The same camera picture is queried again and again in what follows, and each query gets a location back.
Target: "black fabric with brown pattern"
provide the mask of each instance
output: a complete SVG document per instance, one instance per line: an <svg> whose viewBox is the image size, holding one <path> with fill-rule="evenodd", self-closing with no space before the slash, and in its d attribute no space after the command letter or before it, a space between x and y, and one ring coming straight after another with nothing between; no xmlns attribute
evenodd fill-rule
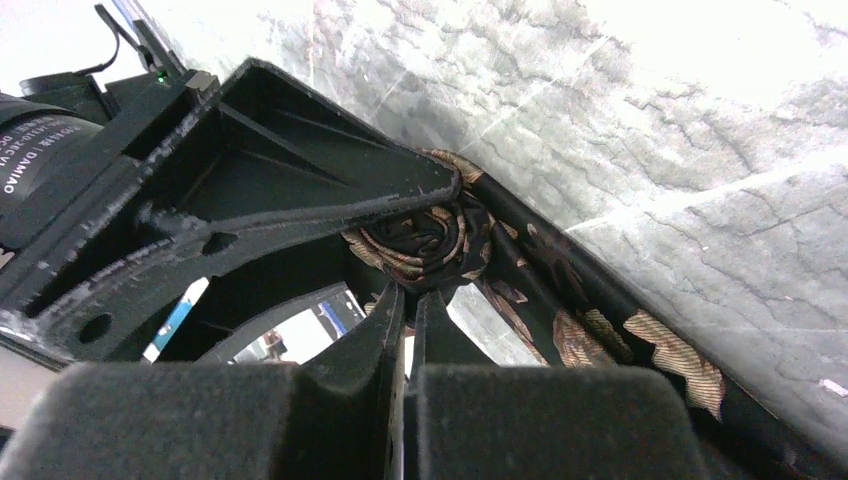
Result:
<svg viewBox="0 0 848 480"><path fill-rule="evenodd" d="M478 278L489 263L491 217L468 191L447 204L342 234L351 250L414 293Z"/></svg>
<svg viewBox="0 0 848 480"><path fill-rule="evenodd" d="M758 474L838 478L832 462L649 313L591 253L469 160L425 153L459 170L462 193L450 205L346 232L365 263L416 293L474 280L543 364L652 368L727 454L767 466Z"/></svg>

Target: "patterned fabric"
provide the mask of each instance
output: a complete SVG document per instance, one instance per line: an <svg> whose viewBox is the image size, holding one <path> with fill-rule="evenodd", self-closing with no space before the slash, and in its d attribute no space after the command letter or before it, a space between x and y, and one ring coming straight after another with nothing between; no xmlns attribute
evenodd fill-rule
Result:
<svg viewBox="0 0 848 480"><path fill-rule="evenodd" d="M675 333L613 272L469 160L448 205L346 232L351 251L414 293L474 281L543 364L657 370L678 389L699 431L775 477L837 478L833 463ZM360 303L374 298L359 292Z"/></svg>

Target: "cable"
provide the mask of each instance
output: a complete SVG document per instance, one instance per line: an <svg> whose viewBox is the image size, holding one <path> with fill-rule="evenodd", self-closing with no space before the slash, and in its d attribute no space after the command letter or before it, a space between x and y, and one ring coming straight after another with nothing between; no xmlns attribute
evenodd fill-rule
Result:
<svg viewBox="0 0 848 480"><path fill-rule="evenodd" d="M111 67L112 64L115 63L115 60L118 59L118 52L121 50L121 38L120 37L124 37L124 40L127 40L127 43L129 43L131 46L133 46L136 49L138 48L138 45L135 44L135 40L133 40L129 36L129 34L123 28L121 28L120 25L117 24L117 22L115 22L115 19L112 18L111 15L109 15L109 12L106 11L106 8L102 4L98 3L97 5L95 5L94 10L100 16L100 19L103 20L103 23L105 23L106 26L109 27L109 30L111 30L112 33L115 35L115 53L113 53L112 58L107 60L105 63L101 63L100 65L95 65L93 67L88 67L88 68L84 68L82 70L78 70L78 71L74 72L74 75L80 75L80 76L89 75L89 74L92 74L92 73L102 72L103 70L106 70L107 68Z"/></svg>

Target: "gray marbled surface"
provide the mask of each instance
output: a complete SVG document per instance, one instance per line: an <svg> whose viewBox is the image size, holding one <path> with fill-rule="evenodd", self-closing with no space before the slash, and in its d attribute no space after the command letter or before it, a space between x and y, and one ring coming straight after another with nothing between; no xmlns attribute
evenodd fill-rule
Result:
<svg viewBox="0 0 848 480"><path fill-rule="evenodd" d="M848 456L843 2L142 4L192 67L270 60L462 152Z"/></svg>

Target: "black foam block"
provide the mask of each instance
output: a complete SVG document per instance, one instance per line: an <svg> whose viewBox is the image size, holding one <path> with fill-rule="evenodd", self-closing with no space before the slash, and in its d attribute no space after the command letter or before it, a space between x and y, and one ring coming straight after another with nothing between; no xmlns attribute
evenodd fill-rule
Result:
<svg viewBox="0 0 848 480"><path fill-rule="evenodd" d="M425 366L422 479L706 478L686 409L639 368Z"/></svg>

